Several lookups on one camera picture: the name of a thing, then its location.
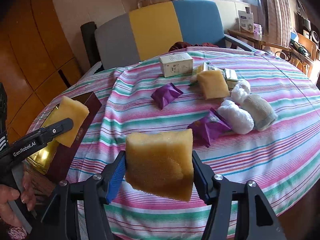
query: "open gift box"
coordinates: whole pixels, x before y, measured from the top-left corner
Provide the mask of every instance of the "open gift box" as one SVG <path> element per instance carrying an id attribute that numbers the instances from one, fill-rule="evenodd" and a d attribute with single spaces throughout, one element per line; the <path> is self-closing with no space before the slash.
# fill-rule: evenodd
<path id="1" fill-rule="evenodd" d="M 37 171 L 45 175 L 50 181 L 54 183 L 58 183 L 59 181 L 66 178 L 72 160 L 79 148 L 79 145 L 90 124 L 92 123 L 96 113 L 101 107 L 100 101 L 93 92 L 85 93 L 72 99 L 77 100 L 88 107 L 89 115 L 81 125 L 76 139 L 74 140 L 71 147 L 66 147 L 58 143 L 56 140 L 52 140 L 45 148 L 27 158 L 28 162 Z M 59 105 L 56 105 L 53 108 L 41 127 L 45 127 L 49 123 L 50 117 L 58 108 Z"/>

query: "dark red cloth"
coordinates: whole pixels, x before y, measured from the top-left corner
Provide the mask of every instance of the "dark red cloth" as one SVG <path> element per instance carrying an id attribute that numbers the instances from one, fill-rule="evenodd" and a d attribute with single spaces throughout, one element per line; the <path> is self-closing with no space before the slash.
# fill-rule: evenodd
<path id="1" fill-rule="evenodd" d="M 177 50 L 177 49 L 185 49 L 187 47 L 216 47 L 216 48 L 218 48 L 219 46 L 213 45 L 210 42 L 204 42 L 201 45 L 199 45 L 199 44 L 192 45 L 192 44 L 184 42 L 184 41 L 178 41 L 175 44 L 173 44 L 173 46 L 171 46 L 171 48 L 169 49 L 169 52 Z"/>

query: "striped curtain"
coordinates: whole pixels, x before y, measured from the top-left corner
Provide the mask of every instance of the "striped curtain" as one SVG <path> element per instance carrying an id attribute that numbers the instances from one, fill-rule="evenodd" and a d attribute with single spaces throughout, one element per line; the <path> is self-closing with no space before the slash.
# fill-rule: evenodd
<path id="1" fill-rule="evenodd" d="M 268 28 L 269 37 L 276 44 L 288 47 L 290 43 L 290 9 L 288 0 L 266 0 L 267 6 L 259 6 L 266 12 L 266 26 Z"/>

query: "blue gripper pad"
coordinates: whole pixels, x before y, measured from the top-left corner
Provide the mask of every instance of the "blue gripper pad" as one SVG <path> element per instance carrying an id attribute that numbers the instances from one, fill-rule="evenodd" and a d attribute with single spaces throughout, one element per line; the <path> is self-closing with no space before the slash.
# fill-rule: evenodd
<path id="1" fill-rule="evenodd" d="M 107 203 L 110 204 L 117 196 L 121 182 L 125 173 L 125 154 L 121 157 L 115 171 L 108 183 L 108 193 L 106 195 Z"/>

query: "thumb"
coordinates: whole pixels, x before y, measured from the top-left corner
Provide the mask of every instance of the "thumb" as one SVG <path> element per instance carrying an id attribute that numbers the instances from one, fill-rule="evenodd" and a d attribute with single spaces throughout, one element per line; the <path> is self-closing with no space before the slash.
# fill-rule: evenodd
<path id="1" fill-rule="evenodd" d="M 0 204 L 5 204 L 10 200 L 16 200 L 20 196 L 20 192 L 14 188 L 0 185 Z"/>

